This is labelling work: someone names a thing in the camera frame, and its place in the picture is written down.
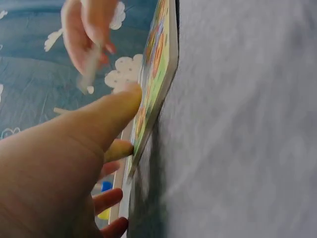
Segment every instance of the white cloud print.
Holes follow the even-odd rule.
[[[114,17],[110,23],[110,28],[112,30],[118,30],[122,26],[122,22],[125,19],[125,12],[124,12],[125,6],[123,2],[118,2],[117,8],[114,12]]]
[[[44,42],[44,50],[48,52],[54,43],[58,40],[58,38],[62,35],[63,30],[59,29],[58,31],[54,31],[49,34],[48,39]]]
[[[126,82],[137,82],[142,64],[142,54],[132,58],[121,57],[115,62],[115,70],[105,76],[105,84],[113,88],[113,92],[122,90]]]
[[[0,19],[4,18],[4,16],[8,15],[7,11],[0,12]]]

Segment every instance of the blue bedsheet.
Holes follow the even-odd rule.
[[[58,114],[55,107],[75,110],[105,94],[105,74],[120,57],[142,54],[156,0],[123,0],[125,19],[111,31],[117,48],[98,73],[93,94],[76,88],[79,76],[62,36],[46,51],[45,41],[61,28],[61,0],[0,0],[0,133],[5,138]]]

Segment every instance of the colorful book cover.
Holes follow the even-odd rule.
[[[170,13],[169,6],[170,0],[158,0],[143,54],[139,77],[143,98],[140,109],[134,119],[131,133],[131,142],[134,144],[134,156],[141,156],[141,150],[144,149],[142,148],[142,140],[147,136],[145,134],[149,130],[149,120],[153,120],[153,112],[160,109],[156,107],[156,104],[159,103],[158,97],[164,85],[168,64],[170,63],[170,14],[175,14],[176,19],[176,11]],[[130,158],[128,161],[129,171],[133,160],[134,158]]]

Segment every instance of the yellow object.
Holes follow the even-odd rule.
[[[108,208],[107,210],[104,210],[103,212],[101,212],[98,215],[98,218],[101,219],[101,220],[109,220],[110,209],[111,208]]]

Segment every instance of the gray fabric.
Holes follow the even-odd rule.
[[[317,3],[181,0],[131,238],[317,236]]]

